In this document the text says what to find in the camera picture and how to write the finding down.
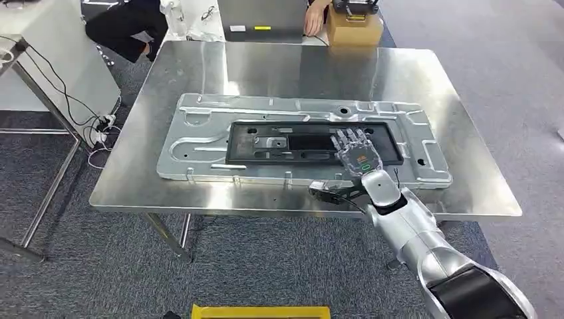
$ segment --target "robot forearm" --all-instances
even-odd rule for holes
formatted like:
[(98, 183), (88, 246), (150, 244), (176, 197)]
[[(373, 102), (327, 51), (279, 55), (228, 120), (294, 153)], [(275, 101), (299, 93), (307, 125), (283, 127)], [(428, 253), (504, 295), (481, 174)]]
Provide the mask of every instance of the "robot forearm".
[(444, 239), (431, 212), (383, 170), (361, 178), (372, 199), (374, 226), (396, 258), (416, 276), (435, 318), (536, 318), (525, 295), (504, 275), (458, 252)]

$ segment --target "yellow object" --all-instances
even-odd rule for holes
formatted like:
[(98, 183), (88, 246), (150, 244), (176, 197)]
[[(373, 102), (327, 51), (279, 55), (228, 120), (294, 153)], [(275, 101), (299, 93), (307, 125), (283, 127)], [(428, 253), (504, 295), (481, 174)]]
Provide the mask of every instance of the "yellow object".
[(331, 319), (329, 307), (199, 307), (192, 319)]

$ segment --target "stainless steel table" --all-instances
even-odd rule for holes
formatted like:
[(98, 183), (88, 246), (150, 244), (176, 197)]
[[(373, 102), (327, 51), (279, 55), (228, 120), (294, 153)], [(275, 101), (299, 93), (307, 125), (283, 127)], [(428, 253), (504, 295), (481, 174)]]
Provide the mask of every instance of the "stainless steel table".
[(156, 164), (182, 93), (413, 102), (425, 109), (453, 175), (417, 195), (439, 220), (516, 217), (521, 209), (432, 51), (167, 42), (141, 89), (90, 204), (142, 213), (181, 255), (157, 213), (362, 217), (300, 187), (162, 179)]
[[(0, 237), (0, 249), (4, 249), (11, 253), (19, 256), (27, 257), (32, 261), (42, 262), (45, 260), (46, 256), (40, 255), (29, 249), (29, 244), (37, 231), (37, 227), (43, 220), (47, 208), (51, 204), (71, 161), (78, 151), (83, 140), (78, 134), (78, 132), (73, 128), (71, 123), (65, 118), (61, 111), (57, 108), (55, 103), (47, 96), (43, 89), (35, 82), (31, 75), (23, 68), (23, 66), (18, 61), (18, 58), (29, 49), (29, 44), (19, 35), (0, 35), (0, 47), (10, 48), (10, 52), (13, 54), (13, 59), (11, 62), (0, 64), (0, 76), (4, 74), (8, 69), (12, 68), (16, 74), (21, 78), (21, 80), (29, 87), (31, 92), (43, 103), (43, 105), (49, 110), (49, 112), (63, 125), (64, 130), (52, 130), (52, 129), (41, 129), (41, 128), (0, 128), (0, 134), (47, 134), (47, 135), (71, 135), (74, 138), (74, 144), (69, 150), (65, 161), (61, 165), (61, 168), (57, 172), (47, 194), (43, 198), (39, 209), (35, 213), (31, 224), (29, 225), (20, 245)], [(90, 148), (84, 144), (84, 148), (90, 151)]]

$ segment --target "black device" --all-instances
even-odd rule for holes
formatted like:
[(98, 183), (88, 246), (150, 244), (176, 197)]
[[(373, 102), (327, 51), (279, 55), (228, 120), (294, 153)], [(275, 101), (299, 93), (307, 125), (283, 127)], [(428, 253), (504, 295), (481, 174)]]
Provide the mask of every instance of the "black device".
[(378, 0), (333, 0), (333, 8), (335, 12), (347, 15), (375, 15), (380, 9), (377, 3)]
[(402, 165), (399, 147), (385, 122), (234, 122), (226, 164), (341, 165), (331, 136), (337, 130), (363, 130), (384, 165)]

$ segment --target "gray carpet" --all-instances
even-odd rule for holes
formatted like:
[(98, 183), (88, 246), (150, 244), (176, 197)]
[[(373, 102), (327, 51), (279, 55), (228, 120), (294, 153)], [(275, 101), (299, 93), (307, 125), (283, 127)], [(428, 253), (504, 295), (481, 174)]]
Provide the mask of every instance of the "gray carpet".
[[(112, 58), (124, 93), (123, 122), (150, 65)], [(49, 125), (44, 116), (22, 115)], [(19, 123), (13, 114), (0, 116), (0, 126)], [(69, 140), (0, 136), (1, 236), (21, 238)], [(414, 277), (405, 268), (386, 268), (392, 253), (365, 222), (198, 217), (192, 227), (202, 230), (191, 232), (188, 263), (139, 217), (91, 209), (98, 176), (85, 154), (75, 157), (31, 245), (48, 262), (0, 252), (0, 316), (157, 318), (168, 310), (188, 313), (196, 303), (327, 305), (333, 318), (428, 317)], [(164, 220), (180, 232), (180, 216)], [(445, 232), (457, 249), (497, 268), (477, 223), (448, 223)]]

